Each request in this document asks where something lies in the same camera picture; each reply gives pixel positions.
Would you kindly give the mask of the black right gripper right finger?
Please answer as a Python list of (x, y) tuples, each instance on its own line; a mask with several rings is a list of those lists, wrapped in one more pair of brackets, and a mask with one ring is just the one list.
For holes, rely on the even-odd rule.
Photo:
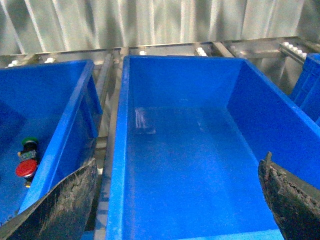
[(285, 240), (320, 238), (320, 190), (272, 160), (268, 152), (258, 164), (265, 202)]

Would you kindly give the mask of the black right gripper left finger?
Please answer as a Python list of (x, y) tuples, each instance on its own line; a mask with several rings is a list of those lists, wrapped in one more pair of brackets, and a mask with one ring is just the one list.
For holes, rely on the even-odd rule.
[(2, 240), (80, 240), (98, 182), (94, 158), (0, 228)]

